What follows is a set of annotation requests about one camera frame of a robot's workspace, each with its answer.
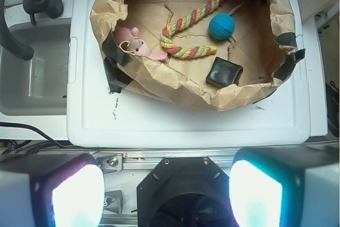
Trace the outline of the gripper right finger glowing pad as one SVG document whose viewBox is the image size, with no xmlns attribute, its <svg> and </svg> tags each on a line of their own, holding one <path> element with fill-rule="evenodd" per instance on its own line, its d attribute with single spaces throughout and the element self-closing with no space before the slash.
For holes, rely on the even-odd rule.
<svg viewBox="0 0 340 227">
<path fill-rule="evenodd" d="M 239 226 L 339 226 L 339 147 L 244 147 L 229 197 Z"/>
</svg>

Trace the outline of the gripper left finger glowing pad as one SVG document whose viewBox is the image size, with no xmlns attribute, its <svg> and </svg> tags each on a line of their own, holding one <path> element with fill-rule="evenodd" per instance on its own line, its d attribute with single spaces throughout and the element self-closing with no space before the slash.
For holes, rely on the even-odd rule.
<svg viewBox="0 0 340 227">
<path fill-rule="evenodd" d="M 98 226 L 104 193 L 90 154 L 1 155 L 1 226 Z"/>
</svg>

